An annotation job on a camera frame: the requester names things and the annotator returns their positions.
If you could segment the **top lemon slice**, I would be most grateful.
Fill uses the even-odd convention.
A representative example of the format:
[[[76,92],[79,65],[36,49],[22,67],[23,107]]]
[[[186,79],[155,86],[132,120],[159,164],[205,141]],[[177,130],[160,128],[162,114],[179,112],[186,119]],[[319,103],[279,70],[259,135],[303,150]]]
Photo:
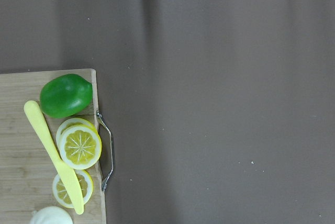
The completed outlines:
[[[61,133],[58,143],[61,159],[75,170],[85,170],[97,163],[102,152],[102,141],[96,130],[80,124]]]

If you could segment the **hidden lemon slice behind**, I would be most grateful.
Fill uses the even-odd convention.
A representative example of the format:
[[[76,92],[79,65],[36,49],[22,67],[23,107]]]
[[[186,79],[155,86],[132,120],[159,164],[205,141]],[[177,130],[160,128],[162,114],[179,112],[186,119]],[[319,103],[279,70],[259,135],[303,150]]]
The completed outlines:
[[[60,124],[59,128],[57,129],[57,132],[56,132],[57,145],[59,145],[60,143],[61,134],[64,132],[64,130],[74,125],[85,125],[89,127],[90,129],[96,131],[96,128],[94,127],[94,125],[86,119],[79,118],[79,117],[67,119],[62,124]]]

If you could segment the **green toy lime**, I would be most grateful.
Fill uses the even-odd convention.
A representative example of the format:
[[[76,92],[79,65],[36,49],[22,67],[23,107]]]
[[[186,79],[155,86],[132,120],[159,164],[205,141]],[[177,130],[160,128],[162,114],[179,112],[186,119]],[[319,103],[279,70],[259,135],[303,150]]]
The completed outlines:
[[[40,92],[43,113],[53,118],[72,116],[93,99],[92,84],[77,74],[66,74],[48,82]]]

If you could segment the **yellow plastic toy knife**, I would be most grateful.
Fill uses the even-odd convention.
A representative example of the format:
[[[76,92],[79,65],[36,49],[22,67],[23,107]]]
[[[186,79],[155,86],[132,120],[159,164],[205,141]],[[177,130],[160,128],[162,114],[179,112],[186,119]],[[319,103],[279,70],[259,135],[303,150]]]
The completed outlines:
[[[47,151],[65,189],[78,215],[84,213],[84,201],[80,183],[75,171],[69,167],[58,154],[53,142],[49,127],[45,117],[34,100],[29,100],[24,104],[24,112],[35,133]]]

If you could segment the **lower lemon slice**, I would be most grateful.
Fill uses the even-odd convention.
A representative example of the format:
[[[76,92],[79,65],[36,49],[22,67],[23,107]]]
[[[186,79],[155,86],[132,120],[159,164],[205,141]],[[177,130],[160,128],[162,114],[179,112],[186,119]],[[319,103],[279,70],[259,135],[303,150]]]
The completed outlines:
[[[91,176],[85,170],[75,170],[77,179],[79,181],[82,195],[83,195],[83,203],[86,204],[93,193],[94,184]],[[52,192],[56,199],[56,201],[66,208],[74,208],[70,197],[63,185],[60,176],[57,174],[52,183]]]

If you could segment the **wooden cutting board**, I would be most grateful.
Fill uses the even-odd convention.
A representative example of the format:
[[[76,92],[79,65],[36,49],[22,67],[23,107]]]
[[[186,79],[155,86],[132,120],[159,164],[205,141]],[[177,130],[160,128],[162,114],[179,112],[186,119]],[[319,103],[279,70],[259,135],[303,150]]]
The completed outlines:
[[[58,206],[52,193],[56,170],[24,113],[52,79],[76,73],[93,86],[93,101],[77,116],[98,127],[96,71],[58,70],[1,74],[1,223],[29,223],[35,211]]]

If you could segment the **white toy garlic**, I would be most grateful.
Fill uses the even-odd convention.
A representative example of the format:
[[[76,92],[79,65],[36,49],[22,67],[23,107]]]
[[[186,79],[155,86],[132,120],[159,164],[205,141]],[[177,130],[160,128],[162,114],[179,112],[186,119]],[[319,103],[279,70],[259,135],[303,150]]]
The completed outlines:
[[[73,224],[73,220],[62,208],[49,206],[34,213],[29,223]]]

